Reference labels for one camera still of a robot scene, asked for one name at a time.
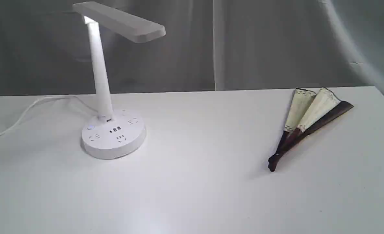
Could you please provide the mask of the paper folding fan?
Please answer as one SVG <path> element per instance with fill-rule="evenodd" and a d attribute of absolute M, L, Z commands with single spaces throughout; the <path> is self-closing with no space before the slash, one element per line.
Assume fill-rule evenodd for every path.
<path fill-rule="evenodd" d="M 281 138 L 276 151 L 268 159 L 269 171 L 274 172 L 281 158 L 297 144 L 353 107 L 326 87 L 318 92 L 294 89 Z"/>

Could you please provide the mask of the white desk lamp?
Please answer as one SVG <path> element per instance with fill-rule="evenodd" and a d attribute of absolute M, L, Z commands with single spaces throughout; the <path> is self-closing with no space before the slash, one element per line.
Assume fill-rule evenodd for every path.
<path fill-rule="evenodd" d="M 165 27 L 97 2 L 73 4 L 88 29 L 93 66 L 97 115 L 81 131 L 84 150 L 94 158 L 112 160 L 137 150 L 146 138 L 142 118 L 127 110 L 114 110 L 99 26 L 134 43 L 146 43 L 165 36 Z"/>

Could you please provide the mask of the grey backdrop curtain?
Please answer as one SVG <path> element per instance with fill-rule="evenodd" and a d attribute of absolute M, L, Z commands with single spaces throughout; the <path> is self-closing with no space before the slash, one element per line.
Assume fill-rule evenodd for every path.
<path fill-rule="evenodd" d="M 77 0 L 0 0 L 0 96 L 93 94 Z M 100 27 L 114 93 L 337 86 L 384 95 L 384 0 L 99 0 L 163 25 Z"/>

